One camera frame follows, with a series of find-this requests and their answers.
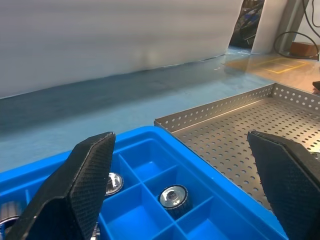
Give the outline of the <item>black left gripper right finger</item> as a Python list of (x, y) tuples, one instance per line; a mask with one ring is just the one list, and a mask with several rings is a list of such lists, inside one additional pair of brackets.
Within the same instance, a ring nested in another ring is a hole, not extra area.
[(320, 240), (320, 152), (281, 136), (249, 131), (264, 194), (289, 240)]

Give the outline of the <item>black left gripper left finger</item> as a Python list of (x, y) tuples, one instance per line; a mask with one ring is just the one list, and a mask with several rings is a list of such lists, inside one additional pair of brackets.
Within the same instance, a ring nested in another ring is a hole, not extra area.
[(103, 201), (116, 134), (79, 142), (39, 187), (6, 240), (90, 240)]

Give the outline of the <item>nut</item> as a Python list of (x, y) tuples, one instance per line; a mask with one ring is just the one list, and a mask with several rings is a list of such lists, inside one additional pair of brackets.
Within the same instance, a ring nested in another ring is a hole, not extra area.
[(94, 227), (90, 240), (101, 240), (101, 231), (98, 223)]
[(0, 206), (0, 230), (11, 227), (22, 214), (21, 204), (17, 201), (5, 202)]
[(175, 220), (189, 212), (193, 205), (188, 189), (180, 184), (166, 187), (157, 200)]
[(122, 190), (124, 186), (124, 180), (121, 175), (115, 172), (110, 172), (108, 175), (107, 186), (105, 190), (105, 196), (112, 196)]

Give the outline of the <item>blue compartment tray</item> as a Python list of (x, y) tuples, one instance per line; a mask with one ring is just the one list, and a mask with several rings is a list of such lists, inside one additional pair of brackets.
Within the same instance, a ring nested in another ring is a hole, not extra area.
[[(110, 171), (124, 185), (104, 200), (100, 240), (288, 240), (271, 208), (158, 127), (118, 135)], [(185, 186), (192, 200), (178, 219), (158, 202), (172, 185)]]

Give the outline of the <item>brown wooden block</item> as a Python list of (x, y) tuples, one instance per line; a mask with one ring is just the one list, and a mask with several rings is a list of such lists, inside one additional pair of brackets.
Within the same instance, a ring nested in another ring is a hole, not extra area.
[(292, 56), (296, 57), (312, 57), (317, 56), (316, 46), (308, 42), (292, 42), (289, 53)]

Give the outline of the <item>white upright panel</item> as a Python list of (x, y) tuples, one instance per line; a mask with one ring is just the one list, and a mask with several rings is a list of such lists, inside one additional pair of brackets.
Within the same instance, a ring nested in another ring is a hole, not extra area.
[(261, 17), (251, 48), (252, 54), (267, 54), (273, 43), (288, 0), (264, 0)]

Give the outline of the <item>perforated metal tray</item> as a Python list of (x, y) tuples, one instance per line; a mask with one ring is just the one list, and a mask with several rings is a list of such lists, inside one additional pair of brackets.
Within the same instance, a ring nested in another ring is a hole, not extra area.
[(320, 96), (273, 83), (154, 120), (213, 168), (270, 209), (247, 141), (277, 135), (320, 152)]

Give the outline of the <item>white foam backdrop board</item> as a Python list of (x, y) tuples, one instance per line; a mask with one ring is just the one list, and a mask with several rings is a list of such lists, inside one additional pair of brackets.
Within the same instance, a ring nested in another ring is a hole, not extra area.
[(0, 98), (220, 56), (243, 0), (0, 0)]

